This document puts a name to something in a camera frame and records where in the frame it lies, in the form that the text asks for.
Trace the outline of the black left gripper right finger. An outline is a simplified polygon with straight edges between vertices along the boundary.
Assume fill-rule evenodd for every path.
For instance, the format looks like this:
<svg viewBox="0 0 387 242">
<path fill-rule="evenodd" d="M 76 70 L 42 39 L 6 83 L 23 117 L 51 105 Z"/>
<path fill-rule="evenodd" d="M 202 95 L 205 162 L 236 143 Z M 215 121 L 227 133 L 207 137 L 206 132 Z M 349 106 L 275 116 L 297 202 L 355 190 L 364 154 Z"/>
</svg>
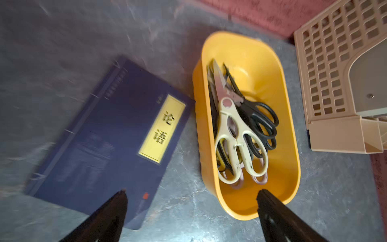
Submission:
<svg viewBox="0 0 387 242">
<path fill-rule="evenodd" d="M 326 242 L 268 190 L 257 196 L 258 215 L 266 242 Z"/>
</svg>

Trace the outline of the yellow and black scissors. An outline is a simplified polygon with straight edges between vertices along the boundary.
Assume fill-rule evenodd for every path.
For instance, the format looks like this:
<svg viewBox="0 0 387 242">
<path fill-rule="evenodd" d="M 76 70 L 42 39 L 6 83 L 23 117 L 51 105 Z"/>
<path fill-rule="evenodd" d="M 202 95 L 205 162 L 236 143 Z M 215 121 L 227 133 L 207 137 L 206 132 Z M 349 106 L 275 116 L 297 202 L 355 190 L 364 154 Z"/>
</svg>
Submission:
<svg viewBox="0 0 387 242">
<path fill-rule="evenodd" d="M 227 170 L 234 174 L 231 164 L 229 162 L 229 157 L 226 153 L 225 149 L 225 139 L 221 139 L 216 145 L 216 159 L 217 159 L 217 167 L 220 173 L 226 172 Z"/>
</svg>

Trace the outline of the pink handled scissors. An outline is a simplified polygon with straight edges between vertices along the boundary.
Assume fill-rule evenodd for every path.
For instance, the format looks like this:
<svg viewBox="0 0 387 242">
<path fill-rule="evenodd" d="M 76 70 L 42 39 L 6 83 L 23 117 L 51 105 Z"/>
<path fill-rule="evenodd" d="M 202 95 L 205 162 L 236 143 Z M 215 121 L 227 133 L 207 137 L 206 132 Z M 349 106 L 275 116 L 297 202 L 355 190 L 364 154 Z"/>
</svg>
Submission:
<svg viewBox="0 0 387 242">
<path fill-rule="evenodd" d="M 231 184 L 231 186 L 234 189 L 240 189 L 244 185 L 244 174 L 243 174 L 244 164 L 242 163 L 240 165 L 240 167 L 241 167 L 241 175 L 240 175 L 239 180 L 237 182 Z M 251 175 L 251 179 L 252 179 L 253 182 L 255 182 L 258 185 L 265 185 L 268 182 L 268 173 L 266 172 L 263 176 L 253 176 L 253 175 Z"/>
</svg>

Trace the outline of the cream handled kitchen scissors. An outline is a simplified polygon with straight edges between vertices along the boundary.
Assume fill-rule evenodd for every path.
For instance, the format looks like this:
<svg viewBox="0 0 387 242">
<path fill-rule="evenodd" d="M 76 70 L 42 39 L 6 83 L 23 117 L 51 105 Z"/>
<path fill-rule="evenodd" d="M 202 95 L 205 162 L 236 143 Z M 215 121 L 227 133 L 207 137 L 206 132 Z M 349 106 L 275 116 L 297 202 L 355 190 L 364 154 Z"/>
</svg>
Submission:
<svg viewBox="0 0 387 242">
<path fill-rule="evenodd" d="M 265 150 L 264 144 L 239 115 L 235 102 L 237 96 L 226 87 L 226 79 L 216 60 L 213 60 L 212 65 L 219 114 L 215 146 L 221 139 L 226 140 L 226 153 L 234 172 L 234 174 L 231 174 L 231 177 L 227 177 L 225 172 L 220 173 L 218 171 L 218 177 L 220 181 L 228 185 L 237 182 L 241 175 L 241 163 L 244 164 L 246 172 L 250 175 L 263 176 L 269 167 L 268 153 Z M 261 150 L 263 163 L 258 171 L 254 169 L 253 159 L 251 158 L 247 141 L 244 138 L 246 135 L 250 136 Z"/>
</svg>

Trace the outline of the black handled scissors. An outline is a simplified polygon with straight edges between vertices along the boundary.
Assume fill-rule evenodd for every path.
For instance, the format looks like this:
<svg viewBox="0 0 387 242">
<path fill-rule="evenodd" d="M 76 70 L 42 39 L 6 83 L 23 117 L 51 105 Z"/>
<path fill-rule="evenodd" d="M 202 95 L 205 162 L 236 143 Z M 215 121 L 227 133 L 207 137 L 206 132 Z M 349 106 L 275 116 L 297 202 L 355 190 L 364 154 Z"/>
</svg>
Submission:
<svg viewBox="0 0 387 242">
<path fill-rule="evenodd" d="M 227 78 L 226 74 L 224 75 L 224 78 L 226 79 L 226 87 L 231 90 L 231 83 L 230 79 Z M 207 66 L 207 79 L 208 79 L 208 87 L 210 89 L 210 97 L 212 98 L 213 104 L 211 105 L 213 108 L 218 108 L 218 98 L 216 94 L 216 88 L 214 83 L 214 71 L 212 67 Z M 245 136 L 245 139 L 247 140 L 247 145 L 249 148 L 249 151 L 254 154 L 258 158 L 263 158 L 262 153 L 257 145 L 257 143 L 254 143 L 252 138 L 249 136 Z M 266 140 L 263 138 L 260 138 L 260 140 L 263 142 L 265 150 L 274 150 L 277 147 L 277 141 L 275 139 Z"/>
<path fill-rule="evenodd" d="M 275 139 L 279 119 L 276 113 L 263 102 L 250 101 L 239 90 L 229 69 L 223 64 L 226 76 L 230 79 L 231 90 L 237 96 L 238 113 L 245 123 L 260 137 L 266 140 Z"/>
</svg>

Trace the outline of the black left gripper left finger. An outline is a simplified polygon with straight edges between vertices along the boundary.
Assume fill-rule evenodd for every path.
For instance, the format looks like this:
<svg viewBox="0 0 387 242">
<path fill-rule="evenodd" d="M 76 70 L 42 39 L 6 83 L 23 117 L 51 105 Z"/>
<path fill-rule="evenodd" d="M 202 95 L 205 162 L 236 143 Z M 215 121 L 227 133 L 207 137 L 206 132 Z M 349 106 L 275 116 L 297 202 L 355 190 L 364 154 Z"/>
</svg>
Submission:
<svg viewBox="0 0 387 242">
<path fill-rule="evenodd" d="M 125 190 L 115 193 L 62 242 L 118 242 L 128 208 Z"/>
</svg>

